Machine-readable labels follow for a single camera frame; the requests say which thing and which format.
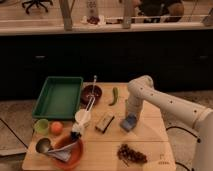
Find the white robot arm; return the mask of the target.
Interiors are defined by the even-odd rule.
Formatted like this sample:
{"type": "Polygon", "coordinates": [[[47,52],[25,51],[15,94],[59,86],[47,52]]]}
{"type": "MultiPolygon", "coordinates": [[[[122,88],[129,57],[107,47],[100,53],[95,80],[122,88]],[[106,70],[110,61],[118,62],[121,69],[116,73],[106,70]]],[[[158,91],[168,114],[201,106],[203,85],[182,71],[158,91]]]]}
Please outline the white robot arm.
{"type": "Polygon", "coordinates": [[[140,117],[143,101],[175,115],[198,132],[192,171],[213,171],[213,109],[154,89],[150,76],[144,75],[127,84],[126,113],[140,117]]]}

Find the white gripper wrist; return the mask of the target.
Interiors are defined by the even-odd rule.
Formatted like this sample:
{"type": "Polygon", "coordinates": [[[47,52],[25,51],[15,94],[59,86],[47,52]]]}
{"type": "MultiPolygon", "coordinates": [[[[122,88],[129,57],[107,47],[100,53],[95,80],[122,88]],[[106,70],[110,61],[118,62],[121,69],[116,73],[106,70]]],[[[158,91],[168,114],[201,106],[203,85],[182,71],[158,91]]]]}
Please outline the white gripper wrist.
{"type": "Polygon", "coordinates": [[[125,114],[133,114],[136,118],[140,117],[143,101],[138,98],[128,98],[125,100],[125,114]]]}

